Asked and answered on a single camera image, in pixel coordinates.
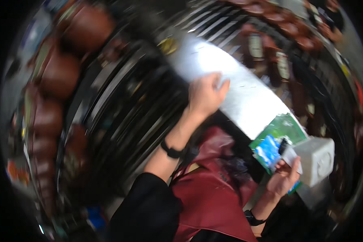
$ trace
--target black wristband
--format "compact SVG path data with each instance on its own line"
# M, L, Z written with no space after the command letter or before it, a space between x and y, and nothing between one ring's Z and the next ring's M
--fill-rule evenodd
M252 214L252 211L246 210L245 216L247 218L247 221L249 222L250 226L258 226L260 224L265 223L266 220L257 220L254 215Z
M174 150L172 148L168 148L167 147L167 144L165 143L165 140L163 140L161 143L160 143L160 146L162 147L162 149L167 153L167 155L171 158L174 158L174 159L179 159L182 154L183 154L183 150L181 151L177 151L177 150Z

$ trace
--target person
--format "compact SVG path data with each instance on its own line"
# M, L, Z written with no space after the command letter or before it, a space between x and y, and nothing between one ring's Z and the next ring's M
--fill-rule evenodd
M197 201L193 197L188 199L183 197L180 189L174 190L175 192L178 191L174 194L172 187L168 187L167 181L178 164L176 155L178 151L183 150L194 130L205 119L215 113L225 99L229 90L230 80L225 80L219 87L220 79L220 73L212 73L191 83L189 88L189 105L184 110L182 117L165 137L164 143L155 150L146 164L144 172L136 178L128 195L112 216L110 220L111 241L182 241L180 237L175 237L179 229L179 220L184 219L184 213L187 213L189 208L194 206L191 203ZM212 229L214 230L212 232L217 233L217 236L215 236L216 240L237 241L241 239L244 241L256 241L256 237L260 237L264 229L264 221L269 217L281 197L286 195L289 189L299 180L300 174L297 173L299 165L299 157L296 158L293 168L283 161L276 165L277 170L275 174L270 178L266 185L266 190L256 205L249 211L249 217L246 217L246 213L243 213L242 206L237 205L237 217L242 220L244 225L239 230L252 231L252 237L247 237L247 235L245 235L246 237L242 237L243 235L237 237L232 236L232 234L221 233L222 230L220 229ZM187 184L187 186L183 187L186 196L189 196L189 193L192 193L194 188L210 186L210 184L202 184L213 181L209 179L209 171L201 169L201 172L204 171L206 175L203 176L205 178L199 180L200 183L194 182L192 175L190 179L184 180ZM223 179L222 185L227 180L225 177ZM220 207L213 209L221 211L225 210L228 206L235 207L230 203L230 196L237 197L236 190L231 188L226 190L224 187L222 189L214 188L216 188L214 190L219 195L223 191L222 196L224 199L221 200ZM207 201L214 199L214 197L204 197L204 194L200 194L198 197L204 198ZM197 220L203 220L201 217L204 216L205 214L199 214ZM248 223L249 218L256 221L252 222L251 226ZM215 220L214 222L217 227L221 227L221 223L232 223L231 219L226 222L226 220L215 216L208 218L208 220L211 223L212 220ZM207 239L207 237L201 236L202 233L200 233L200 236L198 235L199 233L190 234L184 241L191 239L192 241L215 241L212 238Z
M344 20L339 10L338 0L307 0L304 1L306 8L311 9L311 4L316 7L324 21L318 26L321 34L333 43L340 42L343 38Z

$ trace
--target black watch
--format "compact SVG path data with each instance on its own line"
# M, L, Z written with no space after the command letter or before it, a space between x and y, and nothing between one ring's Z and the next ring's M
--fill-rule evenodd
M169 157L174 159L179 159L184 151L184 149L182 149L181 151L177 151L172 148L168 148L167 144L165 143L165 139L163 139L163 141L160 143L160 146L167 153Z
M250 226L258 226L260 224L265 223L265 221L266 221L266 220L256 219L250 210L246 210L244 213L245 213L245 216L246 216L247 221L249 222Z

